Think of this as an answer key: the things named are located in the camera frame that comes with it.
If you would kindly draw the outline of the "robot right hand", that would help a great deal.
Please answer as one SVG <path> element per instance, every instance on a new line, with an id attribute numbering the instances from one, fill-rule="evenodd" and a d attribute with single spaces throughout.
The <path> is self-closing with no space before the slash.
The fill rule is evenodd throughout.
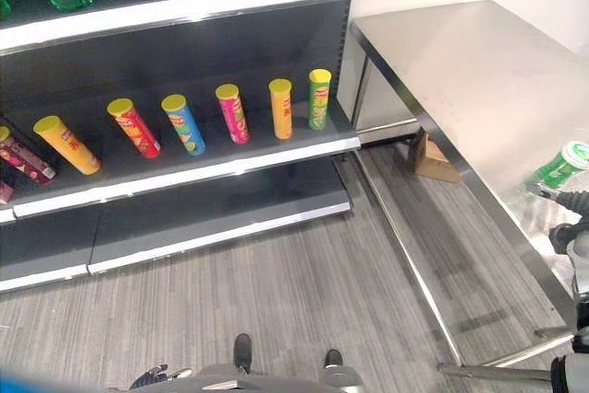
<path id="1" fill-rule="evenodd" d="M 527 184 L 526 189 L 581 216 L 576 224 L 562 223 L 549 230 L 549 241 L 555 252 L 566 254 L 568 245 L 579 234 L 588 231 L 588 191 L 559 191 L 541 183 Z"/>

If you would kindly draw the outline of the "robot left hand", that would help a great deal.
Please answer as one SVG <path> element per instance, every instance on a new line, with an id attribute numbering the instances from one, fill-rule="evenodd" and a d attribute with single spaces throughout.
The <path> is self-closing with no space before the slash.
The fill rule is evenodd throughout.
<path id="1" fill-rule="evenodd" d="M 172 374 L 169 374 L 167 372 L 167 369 L 167 364 L 158 364 L 154 367 L 151 367 L 145 373 L 143 373 L 141 376 L 139 376 L 133 381 L 133 383 L 130 386 L 130 389 L 137 389 L 140 387 L 146 387 L 160 382 L 186 378 L 192 374 L 192 370 L 190 368 L 183 368 Z"/>

